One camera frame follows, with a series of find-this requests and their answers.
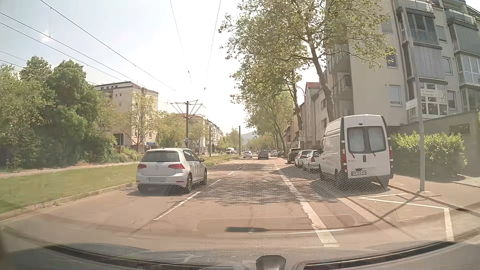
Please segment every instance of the tire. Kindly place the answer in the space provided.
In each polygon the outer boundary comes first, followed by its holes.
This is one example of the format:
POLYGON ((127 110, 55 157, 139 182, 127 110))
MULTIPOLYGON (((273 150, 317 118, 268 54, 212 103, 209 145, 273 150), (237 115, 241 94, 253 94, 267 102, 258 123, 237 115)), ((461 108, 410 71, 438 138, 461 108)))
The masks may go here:
POLYGON ((183 188, 183 191, 185 193, 190 193, 192 192, 192 187, 193 187, 193 179, 192 179, 192 175, 189 174, 187 176, 187 185, 183 188))
POLYGON ((206 185, 207 184, 207 169, 205 169, 204 172, 204 179, 200 182, 201 185, 206 185))
POLYGON ((146 186, 146 185, 140 184, 140 185, 138 185, 137 188, 138 188, 138 191, 140 193, 147 193, 148 192, 148 186, 146 186))

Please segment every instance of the windshield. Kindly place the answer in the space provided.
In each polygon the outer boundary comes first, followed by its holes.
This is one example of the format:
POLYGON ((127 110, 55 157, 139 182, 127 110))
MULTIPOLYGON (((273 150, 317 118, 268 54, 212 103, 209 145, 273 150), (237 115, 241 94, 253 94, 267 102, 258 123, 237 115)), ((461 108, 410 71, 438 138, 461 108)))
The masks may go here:
POLYGON ((0 265, 40 245, 198 270, 480 244, 480 0, 0 10, 0 265), (222 261, 188 265, 204 256, 222 261))

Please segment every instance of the road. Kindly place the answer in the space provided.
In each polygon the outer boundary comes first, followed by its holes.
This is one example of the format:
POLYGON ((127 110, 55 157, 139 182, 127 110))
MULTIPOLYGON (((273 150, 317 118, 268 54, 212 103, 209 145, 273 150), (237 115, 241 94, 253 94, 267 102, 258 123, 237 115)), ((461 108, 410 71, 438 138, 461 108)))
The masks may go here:
POLYGON ((130 188, 1 225, 10 250, 85 242, 156 250, 365 248, 453 240, 458 226, 480 225, 479 218, 452 211, 375 183, 338 189, 317 174, 271 158, 211 166, 207 185, 189 194, 175 188, 140 194, 130 188))

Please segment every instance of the sky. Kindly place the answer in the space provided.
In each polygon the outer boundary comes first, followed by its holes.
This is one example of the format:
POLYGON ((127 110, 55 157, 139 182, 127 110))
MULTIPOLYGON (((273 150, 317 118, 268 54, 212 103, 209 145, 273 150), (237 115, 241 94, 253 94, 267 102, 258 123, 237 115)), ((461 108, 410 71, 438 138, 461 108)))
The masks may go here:
MULTIPOLYGON (((253 131, 245 126, 246 113, 243 105, 230 102, 230 95, 238 92, 235 89, 236 82, 230 75, 238 69, 239 63, 237 60, 225 59, 227 52, 220 47, 226 44, 229 34, 218 33, 225 14, 238 13, 236 5, 239 0, 221 2, 217 23, 219 4, 217 0, 171 0, 172 6, 169 0, 44 1, 154 78, 50 10, 40 0, 0 0, 0 12, 65 43, 121 74, 1 14, 0 22, 40 42, 0 25, 0 51, 24 60, 33 55, 41 56, 50 62, 52 67, 62 60, 70 59, 69 56, 45 46, 47 44, 86 63, 80 64, 84 65, 89 82, 106 84, 136 81, 157 91, 159 109, 170 112, 175 112, 172 105, 169 105, 171 102, 198 99, 204 107, 197 113, 205 115, 224 133, 238 126, 241 126, 242 134, 253 131), (207 68, 211 48, 211 59, 207 68)), ((480 1, 470 0, 467 4, 480 10, 480 1)), ((25 65, 24 61, 1 52, 0 60, 25 65)), ((318 82, 314 68, 302 73, 302 81, 298 86, 305 88, 306 82, 318 82)))

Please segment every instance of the hedge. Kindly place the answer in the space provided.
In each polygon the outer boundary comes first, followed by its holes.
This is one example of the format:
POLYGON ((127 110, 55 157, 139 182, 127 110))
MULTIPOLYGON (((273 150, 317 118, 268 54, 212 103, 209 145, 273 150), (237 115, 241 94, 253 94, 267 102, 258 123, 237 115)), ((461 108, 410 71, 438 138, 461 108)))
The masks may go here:
MULTIPOLYGON (((394 172, 408 173, 420 170, 420 135, 391 136, 394 172)), ((437 133, 425 135, 425 174, 456 175, 467 165, 465 147, 460 134, 437 133)))

